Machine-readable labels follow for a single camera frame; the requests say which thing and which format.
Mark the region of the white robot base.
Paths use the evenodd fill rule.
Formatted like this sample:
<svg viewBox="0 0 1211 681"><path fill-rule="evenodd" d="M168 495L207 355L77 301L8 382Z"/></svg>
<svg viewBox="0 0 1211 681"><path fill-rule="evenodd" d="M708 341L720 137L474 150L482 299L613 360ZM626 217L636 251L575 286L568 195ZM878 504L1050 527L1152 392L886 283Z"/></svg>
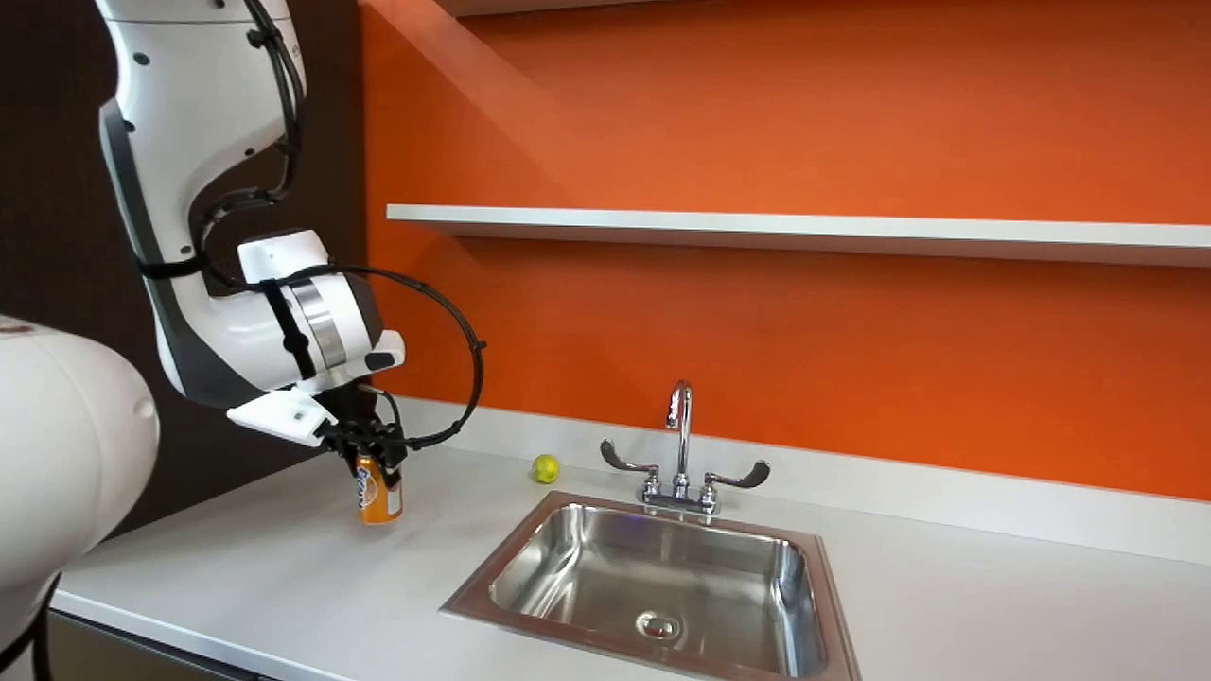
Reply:
<svg viewBox="0 0 1211 681"><path fill-rule="evenodd" d="M0 318L0 681L48 681L59 570L140 498L158 412L112 348Z"/></svg>

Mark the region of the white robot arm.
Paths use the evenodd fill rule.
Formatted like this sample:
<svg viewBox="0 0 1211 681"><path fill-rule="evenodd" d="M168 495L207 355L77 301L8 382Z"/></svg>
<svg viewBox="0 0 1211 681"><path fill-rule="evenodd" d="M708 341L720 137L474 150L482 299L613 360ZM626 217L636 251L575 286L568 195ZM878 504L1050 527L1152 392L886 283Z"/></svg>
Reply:
<svg viewBox="0 0 1211 681"><path fill-rule="evenodd" d="M404 360L360 280L319 234L238 244L218 280L204 239L285 204L288 184L230 188L226 169L301 149L301 54L288 0L95 0L116 92L100 140L170 387L226 420L392 483L404 444L370 377Z"/></svg>

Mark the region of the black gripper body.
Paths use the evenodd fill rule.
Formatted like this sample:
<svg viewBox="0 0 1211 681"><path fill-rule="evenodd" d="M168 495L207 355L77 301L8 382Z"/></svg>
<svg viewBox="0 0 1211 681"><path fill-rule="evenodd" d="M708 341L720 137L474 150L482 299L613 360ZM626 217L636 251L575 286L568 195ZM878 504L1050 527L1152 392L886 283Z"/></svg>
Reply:
<svg viewBox="0 0 1211 681"><path fill-rule="evenodd" d="M328 422L319 427L322 444L337 449L348 470L370 456L382 471L404 463L402 427L380 415L380 388L357 382L322 392Z"/></svg>

